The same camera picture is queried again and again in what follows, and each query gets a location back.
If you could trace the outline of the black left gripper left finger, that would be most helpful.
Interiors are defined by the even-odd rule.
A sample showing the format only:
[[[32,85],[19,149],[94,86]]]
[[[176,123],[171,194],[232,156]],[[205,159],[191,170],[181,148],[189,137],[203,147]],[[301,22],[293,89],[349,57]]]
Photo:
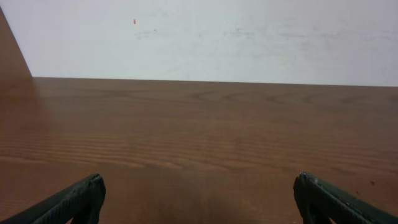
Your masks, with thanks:
[[[102,176],[92,174],[1,224],[97,224],[105,195]]]

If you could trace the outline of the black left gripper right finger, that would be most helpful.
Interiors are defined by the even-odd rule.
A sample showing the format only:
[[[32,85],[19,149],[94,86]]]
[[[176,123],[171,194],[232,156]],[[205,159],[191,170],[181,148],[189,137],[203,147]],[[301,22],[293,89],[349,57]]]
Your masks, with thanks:
[[[307,172],[295,178],[293,190],[304,224],[397,224],[396,216]]]

